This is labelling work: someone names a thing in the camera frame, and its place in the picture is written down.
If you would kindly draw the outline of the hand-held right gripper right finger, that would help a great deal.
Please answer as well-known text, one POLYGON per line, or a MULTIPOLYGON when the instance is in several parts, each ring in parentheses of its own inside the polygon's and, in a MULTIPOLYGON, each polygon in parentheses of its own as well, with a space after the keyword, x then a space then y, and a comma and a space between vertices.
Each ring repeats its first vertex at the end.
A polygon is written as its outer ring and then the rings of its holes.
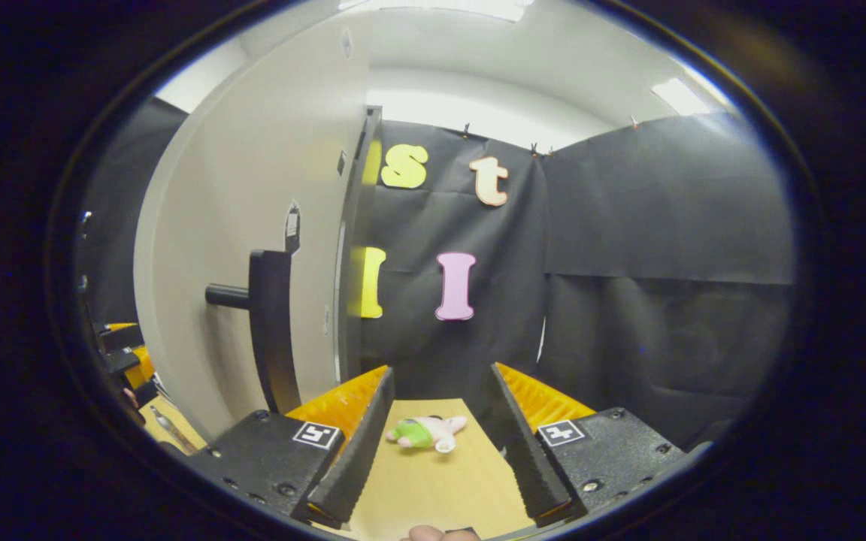
POLYGON ((622 407, 594 411, 501 363, 490 374, 490 439, 539 527, 594 519, 645 493, 685 453, 622 407))

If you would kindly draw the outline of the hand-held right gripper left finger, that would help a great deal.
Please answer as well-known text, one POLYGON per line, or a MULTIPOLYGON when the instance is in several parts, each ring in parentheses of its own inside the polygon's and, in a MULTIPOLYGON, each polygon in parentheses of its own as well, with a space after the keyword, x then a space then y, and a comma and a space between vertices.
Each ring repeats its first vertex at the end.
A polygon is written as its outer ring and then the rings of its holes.
POLYGON ((394 372, 376 367, 286 415, 249 414, 189 465, 268 513, 339 530, 368 481, 394 397, 394 372))

